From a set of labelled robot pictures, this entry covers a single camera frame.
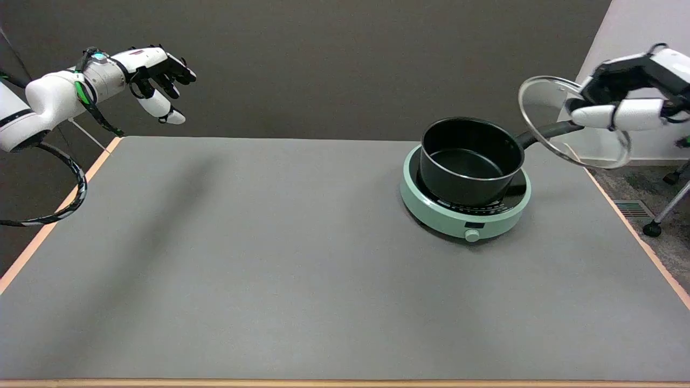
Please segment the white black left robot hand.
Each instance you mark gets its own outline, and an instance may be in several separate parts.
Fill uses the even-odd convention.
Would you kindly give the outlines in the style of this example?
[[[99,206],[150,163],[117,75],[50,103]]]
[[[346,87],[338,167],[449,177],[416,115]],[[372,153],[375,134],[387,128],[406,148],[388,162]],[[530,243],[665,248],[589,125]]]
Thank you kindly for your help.
[[[180,125],[187,120],[170,102],[180,98],[176,83],[189,85],[197,81],[197,74],[183,58],[173,56],[162,46],[148,46],[132,47],[110,56],[110,60],[123,72],[125,84],[141,108],[158,123]]]

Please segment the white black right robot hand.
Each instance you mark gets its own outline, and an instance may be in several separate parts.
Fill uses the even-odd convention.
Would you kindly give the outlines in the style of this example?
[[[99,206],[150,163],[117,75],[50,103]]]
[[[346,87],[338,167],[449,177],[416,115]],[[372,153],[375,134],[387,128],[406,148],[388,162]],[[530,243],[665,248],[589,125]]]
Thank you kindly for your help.
[[[597,66],[565,108],[573,123],[646,131],[688,121],[689,58],[660,43]]]

